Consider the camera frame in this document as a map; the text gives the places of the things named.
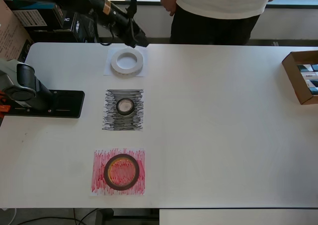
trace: tape hole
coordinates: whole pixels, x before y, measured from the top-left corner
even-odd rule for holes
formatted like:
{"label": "tape hole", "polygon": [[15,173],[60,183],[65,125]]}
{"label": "tape hole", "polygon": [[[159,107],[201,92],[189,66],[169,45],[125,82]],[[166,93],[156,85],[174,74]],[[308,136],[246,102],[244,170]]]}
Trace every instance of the tape hole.
{"label": "tape hole", "polygon": [[120,68],[126,69],[126,70],[136,66],[136,63],[137,63],[137,57],[130,52],[123,53],[117,59],[117,65]]}

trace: paper sheet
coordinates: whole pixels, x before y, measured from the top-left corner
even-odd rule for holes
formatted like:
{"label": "paper sheet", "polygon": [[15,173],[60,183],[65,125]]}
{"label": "paper sheet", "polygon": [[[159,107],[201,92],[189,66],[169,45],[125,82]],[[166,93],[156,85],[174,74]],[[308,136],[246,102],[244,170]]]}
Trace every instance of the paper sheet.
{"label": "paper sheet", "polygon": [[[118,154],[129,154],[138,163],[139,177],[136,184],[124,191],[110,188],[104,179],[107,162]],[[143,195],[145,193],[145,150],[144,149],[109,149],[96,150],[94,154],[93,175],[91,180],[91,195]]]}
{"label": "paper sheet", "polygon": [[[144,90],[143,89],[109,89],[106,91],[103,114],[103,130],[140,131],[144,123]],[[117,102],[129,98],[134,102],[135,111],[122,116],[116,109]]]}

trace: masking tape roll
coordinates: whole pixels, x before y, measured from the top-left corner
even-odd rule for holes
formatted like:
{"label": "masking tape roll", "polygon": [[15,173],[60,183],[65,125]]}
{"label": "masking tape roll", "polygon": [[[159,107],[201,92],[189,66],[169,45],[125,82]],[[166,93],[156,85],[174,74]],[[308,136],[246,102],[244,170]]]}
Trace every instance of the masking tape roll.
{"label": "masking tape roll", "polygon": [[[125,69],[125,68],[120,67],[118,65],[118,60],[123,58],[123,57],[134,58],[136,60],[136,65],[130,69]],[[132,49],[132,48],[125,48],[125,49],[122,49],[122,50],[116,52],[111,59],[112,68],[117,73],[119,73],[121,75],[135,74],[136,72],[139,72],[142,69],[143,65],[144,65],[143,55],[139,51]]]}

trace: black pants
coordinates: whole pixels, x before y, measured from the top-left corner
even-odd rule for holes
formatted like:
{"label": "black pants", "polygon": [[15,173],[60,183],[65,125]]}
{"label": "black pants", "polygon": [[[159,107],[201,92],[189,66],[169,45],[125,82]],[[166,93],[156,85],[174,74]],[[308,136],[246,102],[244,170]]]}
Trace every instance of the black pants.
{"label": "black pants", "polygon": [[195,15],[177,5],[170,43],[192,45],[245,45],[259,15],[223,20]]}

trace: black cable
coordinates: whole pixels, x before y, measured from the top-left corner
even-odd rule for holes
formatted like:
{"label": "black cable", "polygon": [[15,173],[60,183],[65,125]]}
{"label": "black cable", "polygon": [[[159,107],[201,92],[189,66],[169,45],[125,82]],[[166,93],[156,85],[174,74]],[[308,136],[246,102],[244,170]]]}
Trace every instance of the black cable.
{"label": "black cable", "polygon": [[74,220],[74,221],[78,221],[79,222],[79,225],[82,223],[83,225],[87,225],[85,224],[84,222],[78,220],[78,219],[74,219],[74,218],[64,218],[64,217],[41,217],[41,218],[37,218],[37,219],[31,219],[31,220],[28,220],[28,221],[24,221],[24,222],[21,222],[17,225],[22,225],[22,224],[26,224],[26,223],[30,223],[30,222],[34,222],[34,221],[38,221],[38,220],[42,220],[42,219],[62,219],[62,220]]}
{"label": "black cable", "polygon": [[132,37],[133,37],[133,40],[134,40],[135,42],[138,42],[138,40],[135,39],[134,25],[133,25],[133,20],[132,20],[132,18],[129,18],[129,21],[130,21],[131,35],[132,35]]}
{"label": "black cable", "polygon": [[78,225],[77,223],[76,223],[76,216],[75,216],[75,209],[73,208],[73,215],[74,215],[74,222],[75,222],[75,225]]}
{"label": "black cable", "polygon": [[95,13],[95,14],[94,14],[94,33],[95,33],[95,38],[96,38],[97,42],[100,43],[100,44],[103,45],[103,46],[109,46],[109,45],[111,45],[111,44],[113,43],[113,41],[114,41],[114,38],[115,38],[114,33],[113,33],[113,31],[112,31],[112,25],[111,25],[110,23],[108,24],[108,29],[109,29],[109,31],[110,31],[110,33],[111,33],[111,41],[110,41],[109,43],[102,43],[102,42],[100,41],[100,38],[99,38],[99,35],[98,35],[98,29],[97,29],[97,14]]}
{"label": "black cable", "polygon": [[92,211],[90,211],[88,214],[86,214],[81,220],[80,220],[80,222],[79,222],[79,225],[82,223],[82,224],[84,224],[82,221],[88,216],[88,215],[90,215],[91,213],[93,213],[93,212],[95,212],[97,209],[93,209]]}

